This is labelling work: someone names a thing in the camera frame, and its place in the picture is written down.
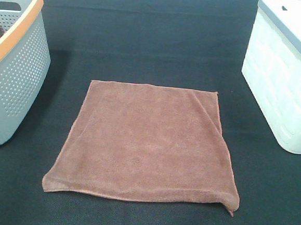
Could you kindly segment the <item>black table cloth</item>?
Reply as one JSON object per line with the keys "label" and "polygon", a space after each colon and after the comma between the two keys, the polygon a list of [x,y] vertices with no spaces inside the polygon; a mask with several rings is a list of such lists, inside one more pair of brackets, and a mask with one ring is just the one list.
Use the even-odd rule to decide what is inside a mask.
{"label": "black table cloth", "polygon": [[[258,0],[44,0],[43,87],[0,147],[0,225],[301,225],[301,155],[283,150],[241,74]],[[219,93],[240,207],[45,193],[91,80]]]}

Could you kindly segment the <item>grey perforated laundry basket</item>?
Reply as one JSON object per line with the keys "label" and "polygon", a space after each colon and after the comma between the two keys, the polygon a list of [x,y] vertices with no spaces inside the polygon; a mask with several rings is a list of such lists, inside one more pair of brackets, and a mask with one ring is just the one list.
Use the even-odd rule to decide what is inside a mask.
{"label": "grey perforated laundry basket", "polygon": [[0,0],[0,145],[15,133],[38,95],[50,54],[43,0]]}

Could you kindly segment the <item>brown microfibre towel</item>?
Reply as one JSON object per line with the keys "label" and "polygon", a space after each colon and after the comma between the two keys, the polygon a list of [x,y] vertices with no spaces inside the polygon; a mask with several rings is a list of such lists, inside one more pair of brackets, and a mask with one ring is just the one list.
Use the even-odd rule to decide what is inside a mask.
{"label": "brown microfibre towel", "polygon": [[134,202],[221,203],[239,208],[218,94],[91,81],[45,192]]}

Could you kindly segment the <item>white basket with grey rim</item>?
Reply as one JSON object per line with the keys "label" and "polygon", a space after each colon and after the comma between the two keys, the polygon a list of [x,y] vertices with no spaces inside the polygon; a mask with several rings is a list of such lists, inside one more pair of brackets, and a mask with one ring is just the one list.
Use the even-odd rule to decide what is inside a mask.
{"label": "white basket with grey rim", "polygon": [[241,71],[276,141],[301,154],[301,0],[258,0]]}

